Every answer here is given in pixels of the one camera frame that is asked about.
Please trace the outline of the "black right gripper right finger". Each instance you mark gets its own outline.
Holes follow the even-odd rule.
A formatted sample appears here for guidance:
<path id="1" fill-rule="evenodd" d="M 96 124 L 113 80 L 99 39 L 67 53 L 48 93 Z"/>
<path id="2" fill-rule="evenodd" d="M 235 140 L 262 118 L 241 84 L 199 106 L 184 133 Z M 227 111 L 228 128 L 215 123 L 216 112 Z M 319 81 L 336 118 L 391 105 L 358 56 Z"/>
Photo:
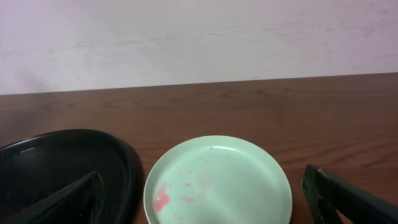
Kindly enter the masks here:
<path id="1" fill-rule="evenodd" d="M 351 185 L 313 164 L 305 168 L 302 189 L 314 223 L 397 224 L 397 206 Z"/>

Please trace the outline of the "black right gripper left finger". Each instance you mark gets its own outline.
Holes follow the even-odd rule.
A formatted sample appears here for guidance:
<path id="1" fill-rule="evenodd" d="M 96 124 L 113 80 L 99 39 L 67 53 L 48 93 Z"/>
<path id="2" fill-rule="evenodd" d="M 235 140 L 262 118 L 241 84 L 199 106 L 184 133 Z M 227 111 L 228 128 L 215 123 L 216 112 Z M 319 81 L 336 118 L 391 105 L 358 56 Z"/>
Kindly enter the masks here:
<path id="1" fill-rule="evenodd" d="M 2 224 L 97 224 L 104 198 L 101 175 L 90 172 Z"/>

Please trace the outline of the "mint green plate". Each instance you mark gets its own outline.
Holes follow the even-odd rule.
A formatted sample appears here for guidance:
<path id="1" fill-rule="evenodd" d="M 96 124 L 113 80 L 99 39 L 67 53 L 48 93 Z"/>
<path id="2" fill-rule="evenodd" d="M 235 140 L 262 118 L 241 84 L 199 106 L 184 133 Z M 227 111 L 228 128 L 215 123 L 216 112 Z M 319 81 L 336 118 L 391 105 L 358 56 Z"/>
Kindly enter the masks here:
<path id="1" fill-rule="evenodd" d="M 143 205 L 150 224 L 288 224 L 292 190 L 277 161 L 231 136 L 202 136 L 168 150 L 152 167 Z"/>

